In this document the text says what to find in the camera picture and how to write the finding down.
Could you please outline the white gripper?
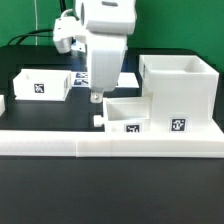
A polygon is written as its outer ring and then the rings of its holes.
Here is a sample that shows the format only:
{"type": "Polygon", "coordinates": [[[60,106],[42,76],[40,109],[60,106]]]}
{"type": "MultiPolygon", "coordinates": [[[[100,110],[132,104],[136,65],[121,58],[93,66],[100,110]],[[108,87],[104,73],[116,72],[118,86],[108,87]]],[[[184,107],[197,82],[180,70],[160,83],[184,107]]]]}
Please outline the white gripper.
{"type": "Polygon", "coordinates": [[[102,92],[111,92],[117,85],[126,52],[123,35],[87,35],[87,71],[91,102],[101,102],[102,92]]]}

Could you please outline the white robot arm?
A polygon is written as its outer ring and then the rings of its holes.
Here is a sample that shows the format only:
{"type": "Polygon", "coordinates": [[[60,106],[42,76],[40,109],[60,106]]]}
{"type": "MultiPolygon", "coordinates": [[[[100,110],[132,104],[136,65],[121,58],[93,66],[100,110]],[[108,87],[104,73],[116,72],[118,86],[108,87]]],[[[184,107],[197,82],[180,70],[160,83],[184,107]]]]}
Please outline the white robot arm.
{"type": "Polygon", "coordinates": [[[76,0],[75,11],[85,31],[90,100],[101,103],[118,82],[127,36],[136,23],[136,0],[76,0]]]}

